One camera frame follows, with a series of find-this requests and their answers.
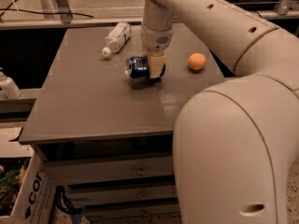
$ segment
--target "spray bottle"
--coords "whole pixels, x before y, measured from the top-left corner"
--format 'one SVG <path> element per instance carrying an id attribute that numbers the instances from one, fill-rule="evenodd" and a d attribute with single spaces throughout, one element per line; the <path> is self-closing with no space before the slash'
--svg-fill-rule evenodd
<path id="1" fill-rule="evenodd" d="M 109 57 L 111 53 L 119 52 L 130 36 L 131 25 L 124 21 L 119 22 L 105 38 L 106 46 L 102 49 L 103 56 Z"/>
<path id="2" fill-rule="evenodd" d="M 0 68 L 0 88 L 8 99 L 16 99 L 21 95 L 21 91 L 15 81 L 11 77 L 4 75 L 3 68 Z"/>

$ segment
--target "floor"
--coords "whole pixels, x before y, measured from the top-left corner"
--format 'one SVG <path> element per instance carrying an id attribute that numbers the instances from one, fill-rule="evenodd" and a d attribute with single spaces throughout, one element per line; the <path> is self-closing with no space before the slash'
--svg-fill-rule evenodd
<path id="1" fill-rule="evenodd" d="M 11 5 L 11 0 L 0 0 L 0 8 L 6 8 L 11 5 L 11 9 L 19 9 L 20 11 L 8 11 L 6 13 L 1 13 L 0 19 L 3 21 L 38 21 L 44 20 L 48 17 L 54 19 L 59 19 L 57 14 L 34 14 L 28 12 L 30 11 L 47 11 L 53 12 L 57 11 L 53 0 L 47 0 L 48 2 L 41 0 L 18 0 L 16 6 Z M 121 18 L 121 17 L 138 17 L 142 16 L 143 3 L 144 0 L 69 0 L 70 7 L 73 12 L 88 14 L 94 16 L 95 18 Z M 76 18 L 86 18 L 88 17 L 82 15 L 75 15 Z M 289 173 L 288 180 L 288 223 L 295 224 L 299 223 L 299 159 L 296 160 L 292 166 Z M 49 224 L 88 224 L 84 217 L 71 217 L 68 216 L 54 205 L 50 216 Z M 179 224 L 180 216 L 179 214 L 152 216 L 152 217 L 134 217 L 126 219 L 115 219 L 110 221 L 94 222 L 101 224 Z"/>

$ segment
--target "black can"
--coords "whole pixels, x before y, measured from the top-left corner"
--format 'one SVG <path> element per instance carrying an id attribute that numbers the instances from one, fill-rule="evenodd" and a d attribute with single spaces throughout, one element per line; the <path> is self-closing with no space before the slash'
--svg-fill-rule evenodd
<path id="1" fill-rule="evenodd" d="M 150 77 L 150 66 L 147 57 L 131 57 L 126 61 L 125 73 L 131 78 Z M 160 77 L 165 73 L 163 66 Z"/>

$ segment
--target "speckled floor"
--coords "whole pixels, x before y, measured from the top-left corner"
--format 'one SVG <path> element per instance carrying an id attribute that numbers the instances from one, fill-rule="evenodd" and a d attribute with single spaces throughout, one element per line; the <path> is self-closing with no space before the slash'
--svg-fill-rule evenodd
<path id="1" fill-rule="evenodd" d="M 125 17 L 141 16 L 144 0 L 71 0 L 70 6 L 73 11 L 93 15 L 96 18 L 104 17 Z M 0 0 L 0 8 L 10 4 L 10 0 Z M 19 0 L 18 8 L 41 10 L 40 0 Z M 40 20 L 44 19 L 43 15 L 7 12 L 2 17 L 4 21 L 15 20 Z M 292 166 L 288 180 L 288 223 L 299 223 L 299 158 Z M 89 223 L 84 217 L 73 217 L 62 213 L 55 205 L 50 216 L 49 224 L 87 224 Z M 94 222 L 101 224 L 179 224 L 181 223 L 179 214 L 158 215 L 149 217 L 134 217 L 126 219 L 114 219 L 109 221 Z"/>

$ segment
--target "box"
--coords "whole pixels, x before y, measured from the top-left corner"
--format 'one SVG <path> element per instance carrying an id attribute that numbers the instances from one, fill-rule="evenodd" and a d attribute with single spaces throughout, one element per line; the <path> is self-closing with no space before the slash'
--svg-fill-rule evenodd
<path id="1" fill-rule="evenodd" d="M 27 146 L 13 140 L 21 128 L 0 129 L 0 159 L 31 157 L 29 166 L 10 216 L 0 216 L 1 224 L 46 224 L 56 188 L 39 169 L 41 160 Z"/>

